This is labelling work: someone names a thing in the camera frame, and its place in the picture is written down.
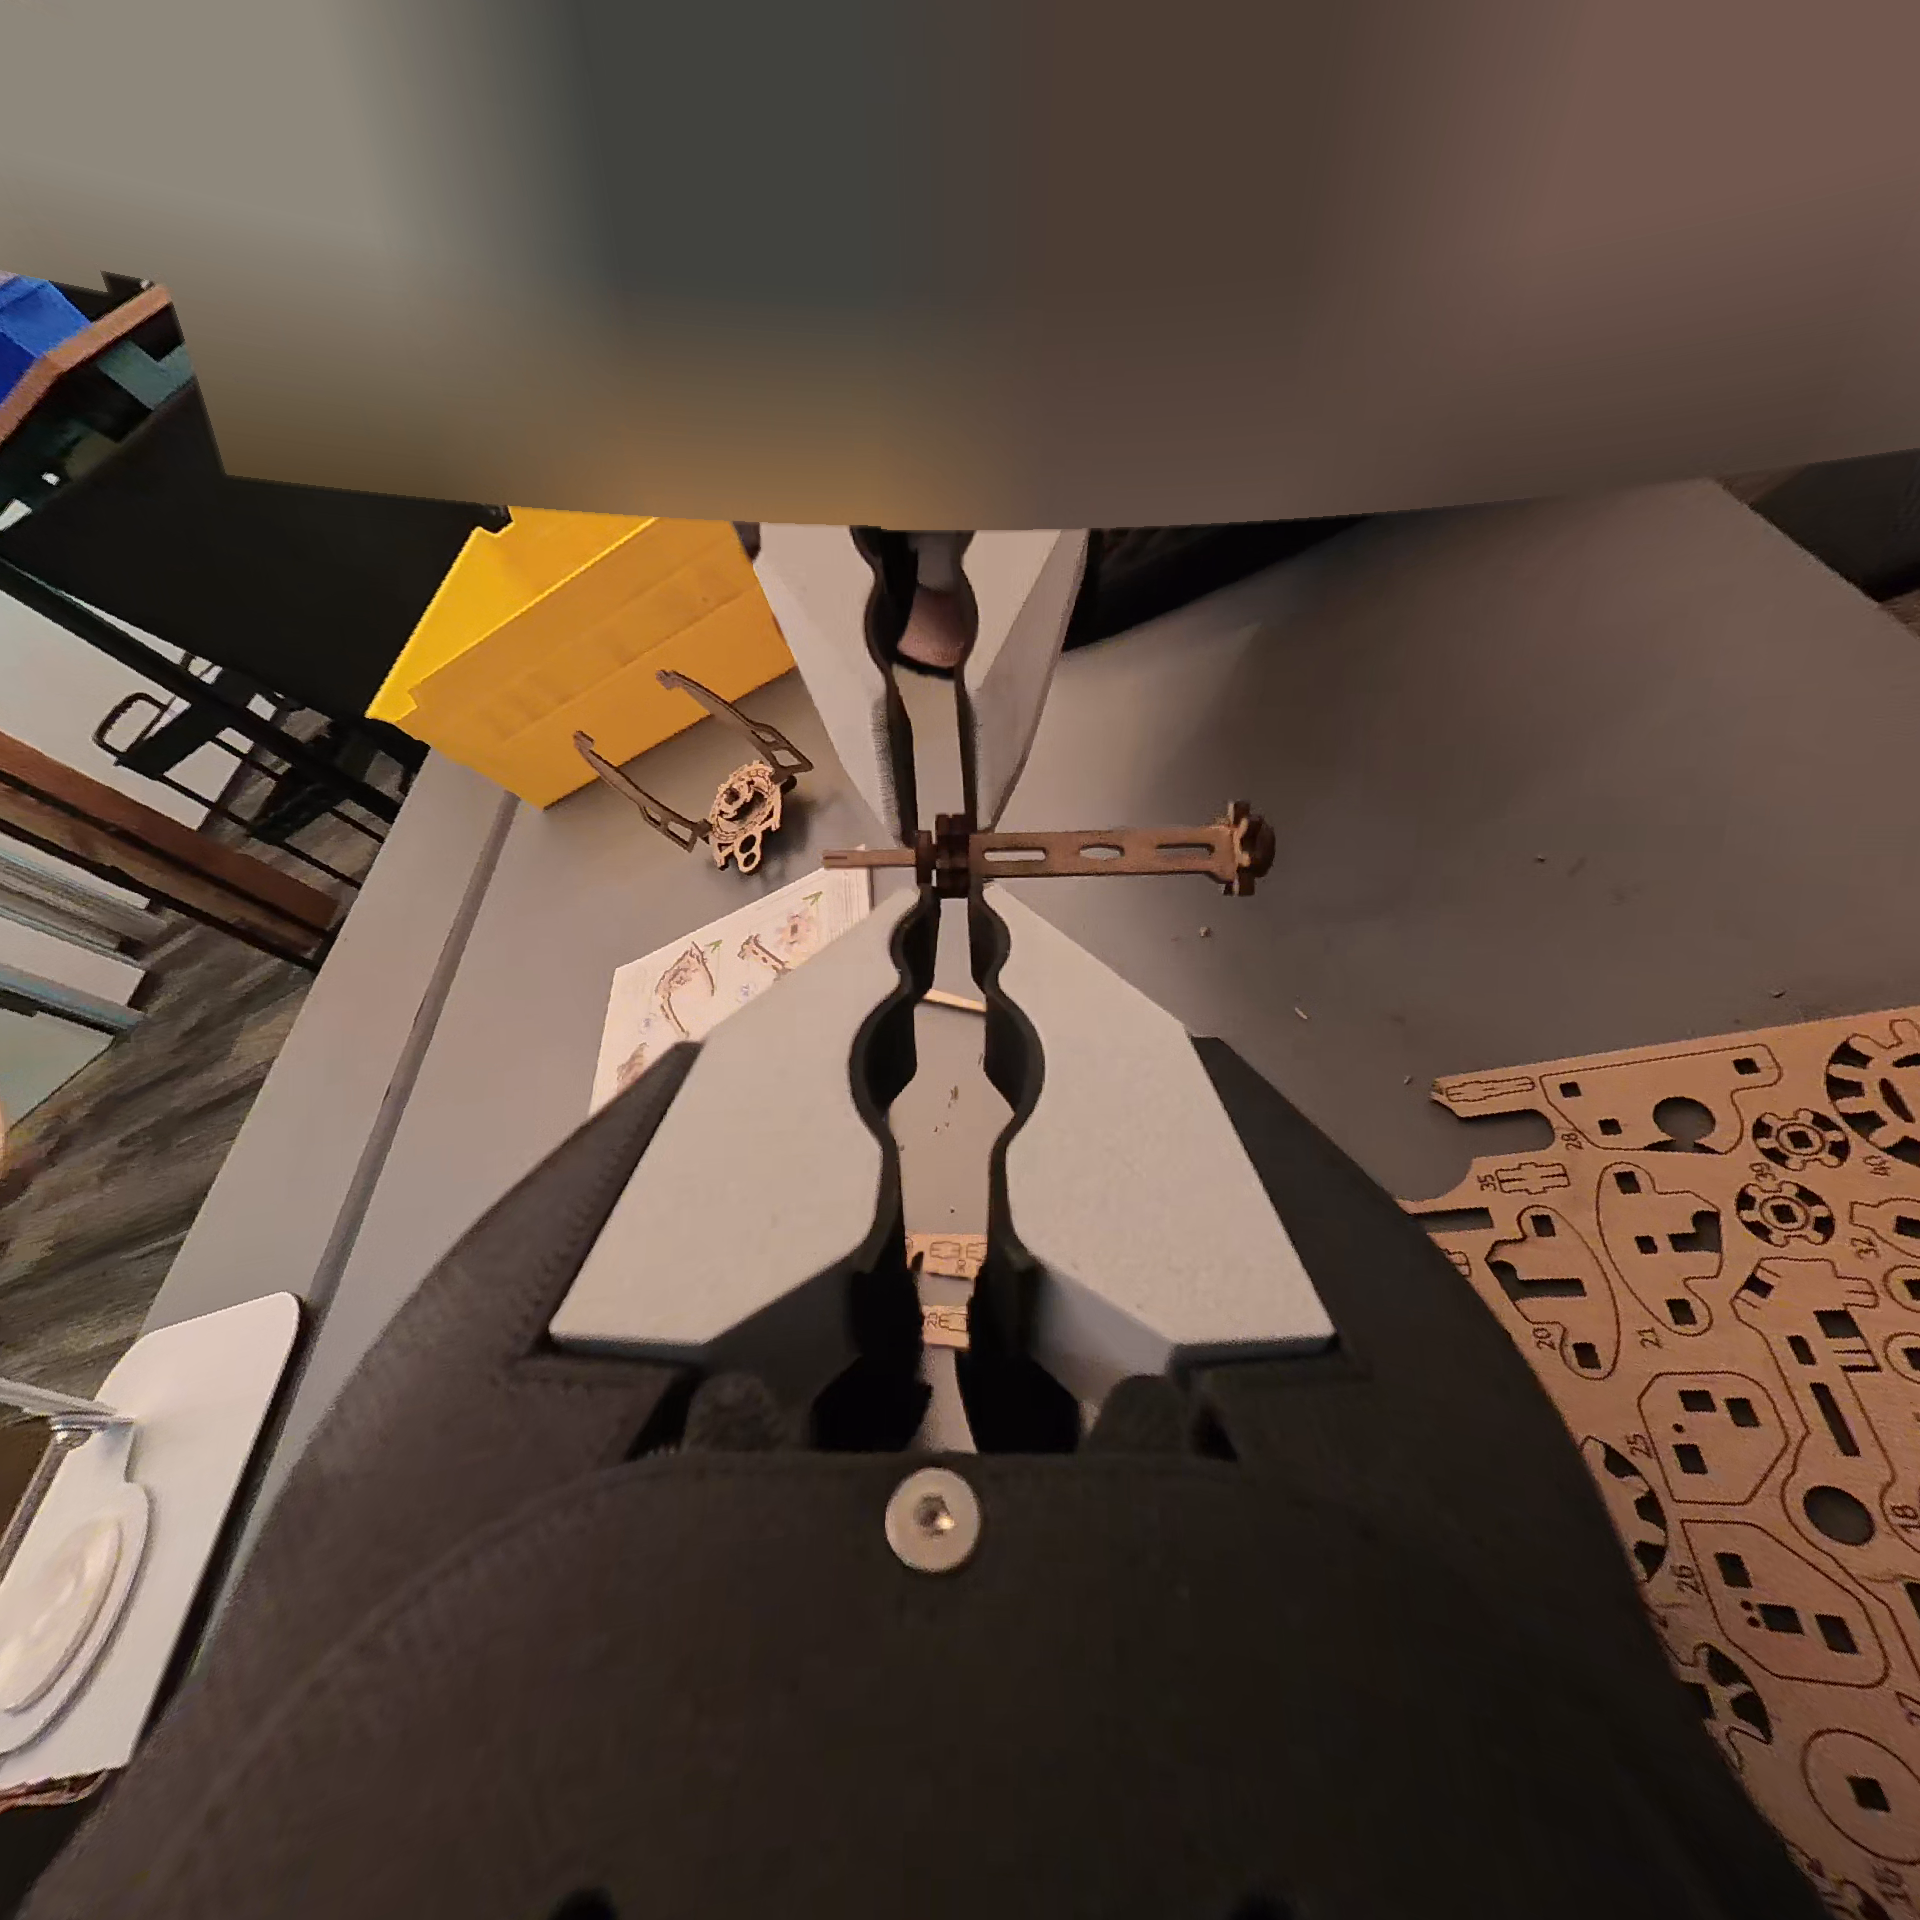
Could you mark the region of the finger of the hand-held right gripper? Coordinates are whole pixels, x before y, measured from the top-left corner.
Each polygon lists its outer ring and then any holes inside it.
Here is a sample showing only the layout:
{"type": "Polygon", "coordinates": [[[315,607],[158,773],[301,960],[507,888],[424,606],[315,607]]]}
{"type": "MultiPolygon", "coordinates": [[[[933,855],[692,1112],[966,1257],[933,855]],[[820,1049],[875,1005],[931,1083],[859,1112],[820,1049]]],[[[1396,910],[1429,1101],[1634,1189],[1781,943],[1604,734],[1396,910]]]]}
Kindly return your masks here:
{"type": "Polygon", "coordinates": [[[956,672],[972,825],[995,829],[1030,755],[1089,572],[1089,531],[979,533],[964,555],[976,635],[956,672]]]}
{"type": "Polygon", "coordinates": [[[897,672],[872,635],[874,565],[851,528],[762,520],[755,568],[852,788],[894,844],[913,844],[921,829],[915,737],[897,672]]]}

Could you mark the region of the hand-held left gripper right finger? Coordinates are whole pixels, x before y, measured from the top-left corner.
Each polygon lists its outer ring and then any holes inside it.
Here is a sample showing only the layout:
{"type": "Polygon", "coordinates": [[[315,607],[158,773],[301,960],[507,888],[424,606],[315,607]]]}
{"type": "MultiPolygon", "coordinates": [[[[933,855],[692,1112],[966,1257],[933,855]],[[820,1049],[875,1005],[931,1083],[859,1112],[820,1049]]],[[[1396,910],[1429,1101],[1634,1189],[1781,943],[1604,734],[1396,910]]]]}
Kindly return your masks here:
{"type": "Polygon", "coordinates": [[[1186,1023],[1004,883],[969,904],[969,939],[1011,1110],[972,1358],[1106,1397],[1329,1352],[1333,1317],[1186,1023]]]}

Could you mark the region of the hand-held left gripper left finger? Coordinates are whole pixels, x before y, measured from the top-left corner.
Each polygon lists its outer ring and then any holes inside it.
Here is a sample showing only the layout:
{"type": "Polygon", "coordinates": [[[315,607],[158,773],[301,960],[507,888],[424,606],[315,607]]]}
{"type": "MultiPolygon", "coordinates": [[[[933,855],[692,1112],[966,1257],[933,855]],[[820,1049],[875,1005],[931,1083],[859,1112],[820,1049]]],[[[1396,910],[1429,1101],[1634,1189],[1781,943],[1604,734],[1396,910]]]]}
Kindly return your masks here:
{"type": "Polygon", "coordinates": [[[781,1397],[862,1359],[916,1371],[892,1108],[937,939],[933,894],[892,895],[688,1047],[549,1321],[557,1348],[747,1371],[781,1397]]]}

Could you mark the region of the wooden axle with gears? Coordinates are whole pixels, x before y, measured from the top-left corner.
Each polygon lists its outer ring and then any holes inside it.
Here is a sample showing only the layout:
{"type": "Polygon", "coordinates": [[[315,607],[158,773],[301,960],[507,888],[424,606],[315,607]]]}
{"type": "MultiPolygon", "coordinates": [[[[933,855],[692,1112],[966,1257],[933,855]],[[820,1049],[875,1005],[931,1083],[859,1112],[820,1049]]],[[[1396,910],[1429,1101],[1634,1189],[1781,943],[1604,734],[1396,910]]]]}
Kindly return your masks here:
{"type": "Polygon", "coordinates": [[[1205,825],[1110,829],[979,829],[964,811],[942,813],[901,848],[835,848],[830,872],[910,872],[942,897],[972,895],[992,879],[1202,878],[1226,895],[1250,895],[1272,872],[1277,837],[1245,803],[1205,825]]]}

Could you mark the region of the laser-cut wooden parts sheet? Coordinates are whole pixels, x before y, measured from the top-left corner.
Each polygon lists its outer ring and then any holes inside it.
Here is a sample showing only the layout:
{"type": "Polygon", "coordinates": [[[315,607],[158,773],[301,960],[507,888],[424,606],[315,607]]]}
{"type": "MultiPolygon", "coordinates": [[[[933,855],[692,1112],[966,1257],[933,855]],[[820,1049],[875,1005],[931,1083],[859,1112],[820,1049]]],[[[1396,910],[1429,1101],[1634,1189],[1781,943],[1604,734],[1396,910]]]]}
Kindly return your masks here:
{"type": "Polygon", "coordinates": [[[1409,1203],[1568,1424],[1832,1915],[1917,1908],[1917,1013],[1441,1076],[1553,1139],[1409,1203]]]}

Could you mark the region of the illustrated instruction booklet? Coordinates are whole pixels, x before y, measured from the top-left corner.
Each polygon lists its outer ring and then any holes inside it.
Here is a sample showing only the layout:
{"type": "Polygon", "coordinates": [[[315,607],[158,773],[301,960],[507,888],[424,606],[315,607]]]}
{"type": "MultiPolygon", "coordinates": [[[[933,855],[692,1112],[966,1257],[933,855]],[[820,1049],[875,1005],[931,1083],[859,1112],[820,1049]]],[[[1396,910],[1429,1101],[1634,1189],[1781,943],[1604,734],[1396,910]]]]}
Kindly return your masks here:
{"type": "Polygon", "coordinates": [[[872,910],[866,870],[819,868],[620,967],[588,1110],[611,1103],[675,1044],[706,1039],[872,910]]]}

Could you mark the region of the wooden sheet offcut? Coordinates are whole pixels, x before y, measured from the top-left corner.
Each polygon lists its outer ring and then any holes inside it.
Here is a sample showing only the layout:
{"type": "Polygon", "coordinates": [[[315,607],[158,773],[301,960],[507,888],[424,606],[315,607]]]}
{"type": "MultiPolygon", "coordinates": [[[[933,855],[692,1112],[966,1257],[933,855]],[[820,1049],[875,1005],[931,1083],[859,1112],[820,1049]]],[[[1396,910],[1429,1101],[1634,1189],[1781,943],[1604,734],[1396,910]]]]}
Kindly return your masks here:
{"type": "Polygon", "coordinates": [[[990,1251],[982,1231],[910,1231],[905,1263],[916,1284],[923,1343],[962,1352],[969,1345],[969,1317],[976,1277],[990,1251]]]}

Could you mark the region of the yellow plastic bin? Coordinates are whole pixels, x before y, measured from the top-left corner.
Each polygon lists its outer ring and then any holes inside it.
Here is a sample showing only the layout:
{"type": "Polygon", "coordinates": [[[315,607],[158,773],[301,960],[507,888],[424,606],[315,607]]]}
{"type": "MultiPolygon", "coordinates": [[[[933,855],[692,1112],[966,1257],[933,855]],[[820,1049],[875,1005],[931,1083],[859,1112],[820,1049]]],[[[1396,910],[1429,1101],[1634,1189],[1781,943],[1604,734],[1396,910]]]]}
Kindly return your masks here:
{"type": "Polygon", "coordinates": [[[741,704],[792,668],[732,523],[514,508],[468,533],[369,718],[552,806],[592,777],[576,734],[624,764],[705,719],[664,669],[741,704]]]}

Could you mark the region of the white document stand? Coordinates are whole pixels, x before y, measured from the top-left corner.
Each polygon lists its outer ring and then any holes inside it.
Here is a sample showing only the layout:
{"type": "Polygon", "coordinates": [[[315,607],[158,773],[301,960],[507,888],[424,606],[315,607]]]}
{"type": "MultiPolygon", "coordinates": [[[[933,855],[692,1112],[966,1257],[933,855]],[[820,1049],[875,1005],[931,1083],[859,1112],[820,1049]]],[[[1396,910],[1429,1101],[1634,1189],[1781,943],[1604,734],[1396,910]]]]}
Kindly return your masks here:
{"type": "Polygon", "coordinates": [[[44,1428],[5,1513],[5,1811],[75,1803],[133,1759],[300,1327],[281,1291],[144,1334],[93,1397],[2,1381],[44,1428]]]}

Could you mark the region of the shelf with blue bins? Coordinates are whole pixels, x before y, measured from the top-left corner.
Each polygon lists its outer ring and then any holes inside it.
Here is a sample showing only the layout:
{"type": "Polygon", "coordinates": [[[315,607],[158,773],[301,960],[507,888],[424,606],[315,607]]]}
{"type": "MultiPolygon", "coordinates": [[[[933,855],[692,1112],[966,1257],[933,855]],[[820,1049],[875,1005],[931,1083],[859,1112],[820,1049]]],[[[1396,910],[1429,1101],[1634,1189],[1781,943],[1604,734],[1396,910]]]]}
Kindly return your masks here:
{"type": "Polygon", "coordinates": [[[156,281],[5,275],[5,520],[91,475],[193,384],[173,301],[156,281]]]}

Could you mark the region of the wooden model frame assembly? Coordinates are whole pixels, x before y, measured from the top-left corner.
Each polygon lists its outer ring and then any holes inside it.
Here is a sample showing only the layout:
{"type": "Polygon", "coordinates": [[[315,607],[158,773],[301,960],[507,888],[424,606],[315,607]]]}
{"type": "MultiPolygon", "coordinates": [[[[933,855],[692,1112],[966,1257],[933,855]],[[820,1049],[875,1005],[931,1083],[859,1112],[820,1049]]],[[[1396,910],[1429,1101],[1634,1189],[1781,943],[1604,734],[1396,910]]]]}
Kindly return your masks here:
{"type": "Polygon", "coordinates": [[[764,844],[781,827],[785,797],[803,775],[811,773],[811,759],[803,755],[778,726],[764,724],[676,669],[657,672],[667,691],[683,691],[712,718],[724,719],[744,734],[752,755],[733,768],[713,793],[702,817],[691,817],[636,784],[622,768],[606,759],[590,734],[573,732],[571,745],[597,781],[616,791],[637,808],[637,816],[672,841],[680,849],[706,848],[712,864],[722,870],[737,867],[744,876],[762,864],[764,844]]]}

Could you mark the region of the black metal frame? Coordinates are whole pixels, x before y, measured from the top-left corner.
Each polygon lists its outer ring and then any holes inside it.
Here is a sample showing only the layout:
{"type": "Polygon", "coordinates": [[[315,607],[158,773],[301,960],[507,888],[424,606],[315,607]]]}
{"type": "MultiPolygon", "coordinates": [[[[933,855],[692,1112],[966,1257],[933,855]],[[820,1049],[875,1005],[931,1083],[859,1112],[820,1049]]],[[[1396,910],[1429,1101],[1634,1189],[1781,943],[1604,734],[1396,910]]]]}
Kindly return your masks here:
{"type": "Polygon", "coordinates": [[[136,678],[91,734],[112,766],[197,806],[209,831],[355,894],[425,768],[425,747],[370,718],[301,707],[96,607],[80,615],[88,649],[136,678]]]}

